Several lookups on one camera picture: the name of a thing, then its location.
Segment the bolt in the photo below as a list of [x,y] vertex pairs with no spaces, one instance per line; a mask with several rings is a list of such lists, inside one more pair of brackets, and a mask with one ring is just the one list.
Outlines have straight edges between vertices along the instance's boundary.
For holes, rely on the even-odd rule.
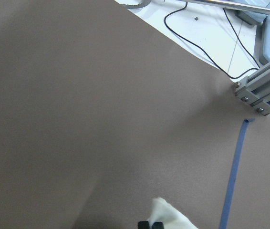
[[247,102],[249,100],[249,98],[244,96],[244,97],[241,98],[241,100],[244,101],[244,102]]
[[264,109],[263,109],[262,107],[259,107],[259,108],[256,109],[256,111],[257,111],[258,113],[261,113],[261,112],[264,111]]
[[238,87],[241,86],[241,83],[240,83],[240,82],[236,82],[236,83],[235,83],[235,86],[236,86],[236,88],[238,88]]

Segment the black cable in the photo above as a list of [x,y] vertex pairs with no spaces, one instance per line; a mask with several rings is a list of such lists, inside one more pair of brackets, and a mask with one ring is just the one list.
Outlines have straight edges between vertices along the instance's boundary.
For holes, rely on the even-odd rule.
[[233,25],[231,24],[231,22],[230,22],[230,20],[229,20],[229,18],[228,18],[228,16],[227,16],[227,14],[226,14],[226,10],[225,10],[224,8],[223,8],[223,11],[224,11],[224,13],[225,13],[225,16],[226,16],[226,18],[227,18],[227,20],[228,20],[228,22],[229,22],[229,24],[230,24],[232,30],[233,30],[234,33],[235,33],[235,35],[236,35],[238,41],[240,42],[242,48],[248,53],[248,55],[250,55],[250,57],[254,60],[254,62],[255,62],[256,65],[258,66],[258,68],[260,68],[260,66],[259,66],[258,62],[256,61],[255,57],[253,57],[253,55],[250,54],[250,52],[244,47],[244,45],[243,45],[243,43],[241,42],[241,40],[240,40],[240,38],[239,38],[239,36],[238,36],[238,34],[237,34],[235,28],[234,28]]
[[207,53],[204,49],[202,49],[202,48],[201,48],[200,46],[198,46],[197,44],[195,44],[195,43],[193,43],[192,41],[186,39],[185,37],[179,35],[177,32],[175,32],[173,29],[171,29],[171,28],[167,25],[167,22],[166,22],[167,18],[168,18],[170,15],[174,14],[174,13],[177,13],[177,12],[180,12],[180,11],[186,9],[187,5],[188,5],[188,2],[186,2],[185,6],[184,6],[183,8],[181,8],[181,9],[179,9],[179,10],[176,10],[176,11],[173,11],[173,12],[169,13],[168,15],[166,15],[166,16],[164,17],[164,24],[165,24],[165,26],[167,27],[167,29],[169,29],[172,33],[174,33],[176,36],[180,37],[181,39],[183,39],[183,40],[189,42],[190,44],[196,46],[197,48],[199,48],[199,49],[200,49],[203,53],[205,53],[205,55],[213,62],[213,64],[214,64],[217,68],[219,68],[223,73],[225,73],[230,79],[236,80],[236,79],[242,77],[245,73],[247,73],[247,72],[249,72],[249,71],[251,71],[251,70],[258,70],[258,68],[250,68],[250,69],[246,70],[244,73],[242,73],[240,76],[238,76],[238,77],[232,77],[232,76],[230,76],[226,71],[224,71],[219,65],[217,65],[217,63],[216,63],[216,62],[208,55],[208,53]]

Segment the white cloth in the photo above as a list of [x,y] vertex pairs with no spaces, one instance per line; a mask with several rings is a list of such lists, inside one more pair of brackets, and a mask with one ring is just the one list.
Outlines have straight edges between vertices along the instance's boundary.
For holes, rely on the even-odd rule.
[[163,198],[153,199],[152,212],[148,221],[151,228],[153,223],[162,222],[165,229],[197,229],[186,216]]

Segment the metal rail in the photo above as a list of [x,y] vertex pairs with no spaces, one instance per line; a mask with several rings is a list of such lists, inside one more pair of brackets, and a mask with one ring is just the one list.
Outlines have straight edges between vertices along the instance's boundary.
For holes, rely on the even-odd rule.
[[251,11],[251,12],[270,15],[270,9],[268,8],[235,3],[235,2],[230,2],[230,1],[223,1],[223,0],[178,0],[178,1],[198,3],[198,4],[203,4],[203,5],[209,5],[209,6],[218,6],[221,8],[231,9],[231,10]]

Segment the blue tape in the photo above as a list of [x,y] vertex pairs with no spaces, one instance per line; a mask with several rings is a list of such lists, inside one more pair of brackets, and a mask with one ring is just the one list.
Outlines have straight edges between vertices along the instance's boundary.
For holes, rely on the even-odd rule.
[[225,196],[224,206],[223,206],[223,210],[222,210],[219,229],[226,229],[226,226],[228,223],[228,217],[229,217],[232,197],[234,194],[235,183],[236,183],[236,179],[237,179],[237,172],[238,172],[238,166],[239,166],[239,161],[240,161],[240,157],[241,157],[242,146],[243,146],[243,142],[245,139],[245,134],[246,134],[246,130],[248,128],[248,125],[252,121],[254,121],[254,119],[245,119],[243,121],[241,129],[240,129],[240,133],[239,133],[239,137],[238,137],[238,141],[237,141],[237,146],[236,146],[236,151],[235,151],[234,159],[232,162],[229,181],[228,181],[228,185],[227,185],[226,196]]

